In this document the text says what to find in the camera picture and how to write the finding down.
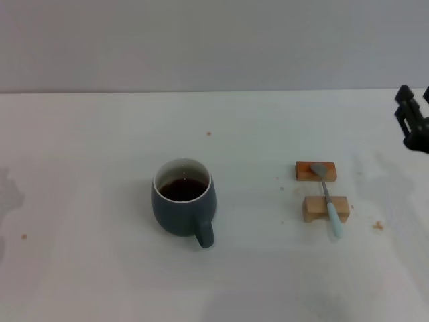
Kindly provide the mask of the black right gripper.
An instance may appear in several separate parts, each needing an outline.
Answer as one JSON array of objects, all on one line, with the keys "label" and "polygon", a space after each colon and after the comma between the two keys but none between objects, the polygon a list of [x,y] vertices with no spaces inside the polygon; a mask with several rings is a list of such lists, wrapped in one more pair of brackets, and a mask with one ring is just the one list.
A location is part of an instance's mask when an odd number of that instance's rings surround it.
[{"label": "black right gripper", "polygon": [[[426,88],[423,98],[429,103],[429,87]],[[421,119],[420,106],[408,85],[399,88],[395,101],[398,104],[395,117],[405,136],[405,147],[412,151],[428,152],[428,118]]]}]

